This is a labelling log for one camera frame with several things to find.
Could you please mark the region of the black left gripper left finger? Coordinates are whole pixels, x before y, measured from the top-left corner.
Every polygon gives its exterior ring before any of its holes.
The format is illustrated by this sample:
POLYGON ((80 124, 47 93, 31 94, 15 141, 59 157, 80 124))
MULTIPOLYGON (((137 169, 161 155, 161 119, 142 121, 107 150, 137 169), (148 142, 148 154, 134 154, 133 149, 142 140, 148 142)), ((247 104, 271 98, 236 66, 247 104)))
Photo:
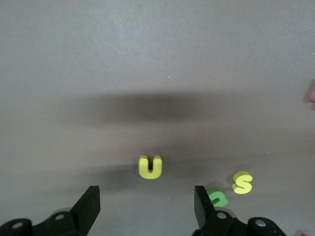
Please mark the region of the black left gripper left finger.
POLYGON ((86 236, 100 213, 99 186, 90 186, 69 211, 59 211, 34 225, 17 218, 0 227, 2 236, 86 236))

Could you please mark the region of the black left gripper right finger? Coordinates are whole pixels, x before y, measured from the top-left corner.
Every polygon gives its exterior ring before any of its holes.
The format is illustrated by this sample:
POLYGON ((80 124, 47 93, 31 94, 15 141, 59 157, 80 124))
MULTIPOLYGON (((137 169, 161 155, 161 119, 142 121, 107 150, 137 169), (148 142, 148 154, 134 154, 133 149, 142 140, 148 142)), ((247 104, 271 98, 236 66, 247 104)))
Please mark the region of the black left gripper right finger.
POLYGON ((194 236, 284 236, 272 220, 253 217, 247 224, 227 211, 216 210, 204 186, 194 188, 194 212, 199 228, 194 236))

